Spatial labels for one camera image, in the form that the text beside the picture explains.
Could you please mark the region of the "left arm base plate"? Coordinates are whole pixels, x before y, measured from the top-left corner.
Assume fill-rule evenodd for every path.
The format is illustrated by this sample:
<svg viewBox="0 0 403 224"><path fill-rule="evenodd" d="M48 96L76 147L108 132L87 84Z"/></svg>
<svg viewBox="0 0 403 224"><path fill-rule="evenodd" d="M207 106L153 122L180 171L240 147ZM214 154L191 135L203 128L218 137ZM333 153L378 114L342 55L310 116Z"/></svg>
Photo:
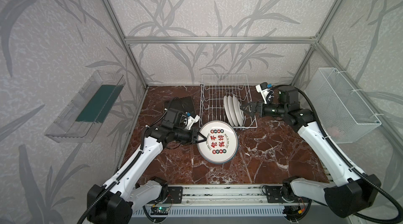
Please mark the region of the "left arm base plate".
<svg viewBox="0 0 403 224"><path fill-rule="evenodd" d="M148 204L180 204L183 197L183 187L181 186L163 186L157 199Z"/></svg>

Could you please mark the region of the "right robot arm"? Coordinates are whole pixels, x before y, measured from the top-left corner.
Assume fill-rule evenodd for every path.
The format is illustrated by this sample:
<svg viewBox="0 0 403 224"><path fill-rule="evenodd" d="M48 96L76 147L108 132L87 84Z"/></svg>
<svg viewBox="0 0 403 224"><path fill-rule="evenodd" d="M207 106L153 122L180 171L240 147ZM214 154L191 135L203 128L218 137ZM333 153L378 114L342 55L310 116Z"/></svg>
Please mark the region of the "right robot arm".
<svg viewBox="0 0 403 224"><path fill-rule="evenodd" d="M381 182L375 175L367 176L326 134L314 107L302 109L299 96L307 98L300 89L289 85L278 85L278 103L270 96L274 88L263 90L263 101L240 105L240 109L252 118L281 118L311 147L330 172L332 183L319 183L294 176L283 180L281 195L286 201L307 198L324 204L341 218L358 213L373 205Z"/></svg>

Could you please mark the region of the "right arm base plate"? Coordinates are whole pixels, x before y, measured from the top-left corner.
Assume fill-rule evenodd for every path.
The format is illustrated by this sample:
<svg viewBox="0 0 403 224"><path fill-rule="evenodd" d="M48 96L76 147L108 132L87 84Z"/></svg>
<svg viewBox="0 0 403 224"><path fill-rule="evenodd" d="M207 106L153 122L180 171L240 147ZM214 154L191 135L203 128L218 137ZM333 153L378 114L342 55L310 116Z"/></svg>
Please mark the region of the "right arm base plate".
<svg viewBox="0 0 403 224"><path fill-rule="evenodd" d="M302 197L296 198L295 196L286 196L282 193L282 185L263 185L261 188L262 193L266 196L268 203L308 203L309 199Z"/></svg>

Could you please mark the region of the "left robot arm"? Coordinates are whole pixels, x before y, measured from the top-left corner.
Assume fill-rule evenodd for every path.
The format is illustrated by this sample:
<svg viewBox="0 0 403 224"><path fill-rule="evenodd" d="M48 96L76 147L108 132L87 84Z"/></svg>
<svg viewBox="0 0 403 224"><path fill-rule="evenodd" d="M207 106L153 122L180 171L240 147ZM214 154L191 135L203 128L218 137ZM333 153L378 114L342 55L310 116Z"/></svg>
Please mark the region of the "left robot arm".
<svg viewBox="0 0 403 224"><path fill-rule="evenodd" d="M135 184L169 143L192 145L207 140L194 126L199 119L189 112L167 109L156 122L147 126L140 146L123 166L103 185L93 185L88 191L87 209L78 223L127 224L132 214L147 203L164 200L164 181L156 178L140 187Z"/></svg>

